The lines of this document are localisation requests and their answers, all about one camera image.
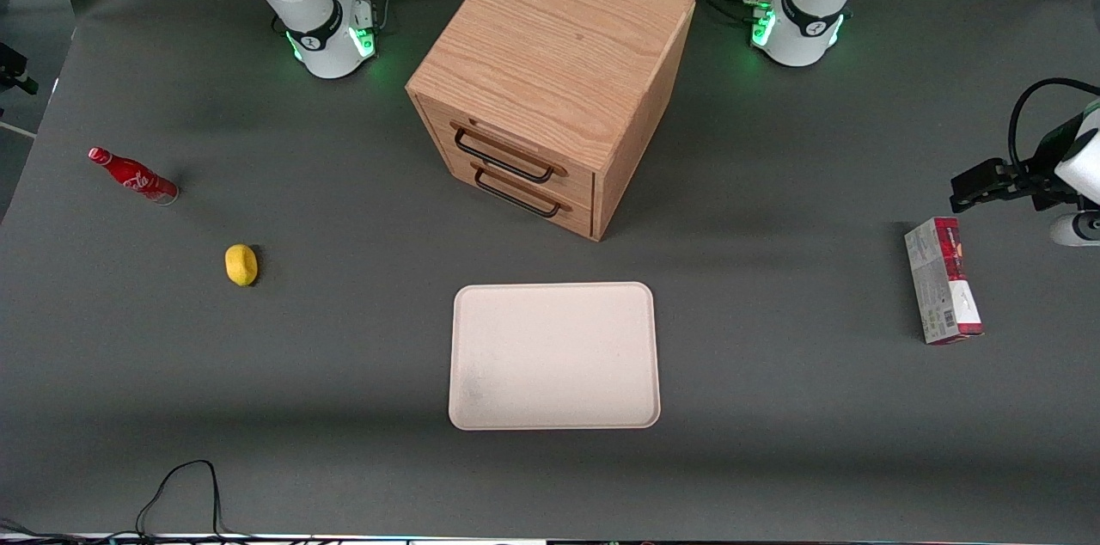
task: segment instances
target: drawer handle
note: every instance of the drawer handle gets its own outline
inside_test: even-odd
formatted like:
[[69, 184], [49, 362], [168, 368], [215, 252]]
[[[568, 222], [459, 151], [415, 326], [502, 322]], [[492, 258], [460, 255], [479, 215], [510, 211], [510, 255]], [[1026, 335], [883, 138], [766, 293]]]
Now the drawer handle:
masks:
[[479, 188], [483, 189], [490, 195], [493, 195], [494, 197], [499, 197], [501, 199], [504, 199], [510, 204], [518, 205], [519, 207], [524, 208], [525, 210], [534, 215], [541, 216], [542, 218], [553, 218], [554, 216], [558, 215], [558, 210], [561, 209], [561, 204], [554, 204], [553, 207], [550, 208], [549, 210], [540, 210], [539, 208], [536, 208], [534, 205], [530, 205], [527, 201], [524, 201], [522, 199], [517, 199], [512, 195], [508, 195], [504, 190], [501, 190], [498, 188], [493, 188], [491, 185], [484, 184], [484, 182], [481, 181], [481, 176], [483, 175], [485, 175], [485, 170], [483, 168], [479, 168], [477, 173], [474, 174], [474, 183], [477, 184]]
[[546, 184], [546, 182], [550, 179], [550, 176], [553, 175], [552, 166], [548, 166], [547, 172], [544, 174], [535, 175], [534, 173], [527, 173], [521, 168], [514, 167], [499, 159], [494, 159], [493, 156], [490, 156], [485, 152], [472, 149], [471, 146], [463, 143], [462, 138], [465, 135], [466, 135], [466, 129], [464, 128], [459, 128], [459, 132], [454, 134], [454, 144], [459, 146], [459, 150], [463, 150], [463, 152], [465, 152], [466, 154], [471, 154], [472, 156], [477, 156], [479, 159], [487, 162], [491, 165], [501, 167], [504, 171], [510, 173], [512, 175], [522, 177], [524, 179], [528, 182], [534, 182], [535, 184]]

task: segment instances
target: cardboard box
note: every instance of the cardboard box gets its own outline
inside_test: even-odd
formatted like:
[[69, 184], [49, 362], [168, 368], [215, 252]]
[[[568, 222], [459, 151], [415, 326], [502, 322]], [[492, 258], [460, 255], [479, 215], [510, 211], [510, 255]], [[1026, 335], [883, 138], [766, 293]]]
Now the cardboard box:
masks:
[[921, 307], [924, 342], [948, 345], [981, 335], [981, 318], [963, 272], [958, 219], [927, 220], [905, 235], [905, 249]]

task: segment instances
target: white tray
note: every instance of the white tray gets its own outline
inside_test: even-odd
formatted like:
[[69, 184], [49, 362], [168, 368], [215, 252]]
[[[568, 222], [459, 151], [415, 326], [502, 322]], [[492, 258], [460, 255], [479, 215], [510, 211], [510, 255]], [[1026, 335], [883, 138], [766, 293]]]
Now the white tray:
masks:
[[460, 429], [644, 428], [661, 412], [641, 283], [470, 285], [454, 297]]

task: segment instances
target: coca-cola bottle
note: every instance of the coca-cola bottle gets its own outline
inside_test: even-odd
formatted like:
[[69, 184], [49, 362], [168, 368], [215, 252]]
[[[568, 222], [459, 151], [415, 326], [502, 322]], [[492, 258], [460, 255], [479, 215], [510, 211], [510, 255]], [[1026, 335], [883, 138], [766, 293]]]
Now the coca-cola bottle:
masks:
[[179, 189], [175, 184], [156, 175], [153, 170], [138, 161], [116, 156], [102, 148], [89, 150], [88, 157], [97, 165], [102, 165], [119, 184], [141, 193], [154, 204], [167, 206], [179, 196]]

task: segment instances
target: table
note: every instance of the table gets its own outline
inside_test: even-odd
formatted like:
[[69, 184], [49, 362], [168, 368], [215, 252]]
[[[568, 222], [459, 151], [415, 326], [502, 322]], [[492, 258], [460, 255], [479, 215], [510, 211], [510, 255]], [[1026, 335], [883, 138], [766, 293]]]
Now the table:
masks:
[[[593, 539], [1100, 537], [1096, 252], [1027, 201], [961, 217], [987, 336], [920, 339], [902, 243], [1004, 155], [1018, 95], [1096, 79], [1088, 0], [853, 0], [810, 69], [700, 9], [607, 239], [453, 181], [403, 85], [461, 0], [394, 0], [381, 56], [309, 77], [262, 0], [80, 0], [0, 229], [0, 508], [125, 528], [205, 457], [264, 533]], [[1030, 154], [1089, 98], [1050, 89]], [[92, 144], [180, 185], [169, 208]], [[254, 288], [222, 254], [258, 247]], [[642, 281], [646, 430], [463, 433], [451, 302], [472, 283]], [[202, 531], [206, 476], [150, 517]]]

